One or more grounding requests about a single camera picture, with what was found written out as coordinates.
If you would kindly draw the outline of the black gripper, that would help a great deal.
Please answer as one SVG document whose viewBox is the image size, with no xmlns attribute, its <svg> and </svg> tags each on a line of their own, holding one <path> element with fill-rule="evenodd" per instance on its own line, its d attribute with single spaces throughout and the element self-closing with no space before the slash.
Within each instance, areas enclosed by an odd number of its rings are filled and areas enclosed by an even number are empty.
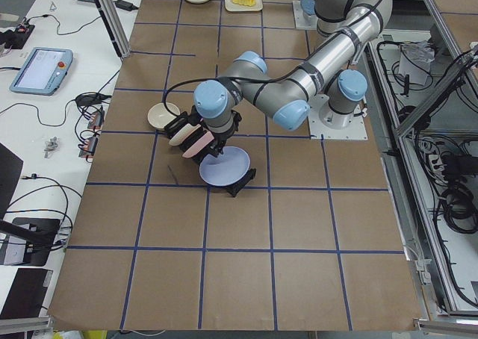
<svg viewBox="0 0 478 339">
<path fill-rule="evenodd" d="M 231 114 L 231 119 L 220 127 L 211 125 L 209 119 L 203 120 L 205 127 L 214 136 L 214 139 L 206 146 L 205 151 L 207 155 L 212 155 L 215 158 L 217 158 L 218 155 L 222 155 L 227 140 L 238 131 L 241 115 L 234 110 L 231 111 Z"/>
</svg>

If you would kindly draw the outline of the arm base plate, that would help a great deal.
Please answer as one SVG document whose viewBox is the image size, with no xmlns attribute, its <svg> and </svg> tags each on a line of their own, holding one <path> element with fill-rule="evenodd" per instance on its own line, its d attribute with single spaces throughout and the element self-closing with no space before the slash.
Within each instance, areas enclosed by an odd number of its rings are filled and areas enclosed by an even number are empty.
<svg viewBox="0 0 478 339">
<path fill-rule="evenodd" d="M 311 139 L 315 140 L 360 140 L 368 139 L 364 117 L 360 115 L 360 103 L 353 113 L 342 115 L 329 107 L 329 97 L 319 94 L 310 99 L 308 127 Z"/>
<path fill-rule="evenodd" d="M 314 13 L 312 15 L 305 13 L 300 5 L 300 1 L 292 1 L 292 7 L 294 12 L 295 29 L 298 29 L 298 30 L 316 30 L 317 29 L 318 18 Z"/>
</svg>

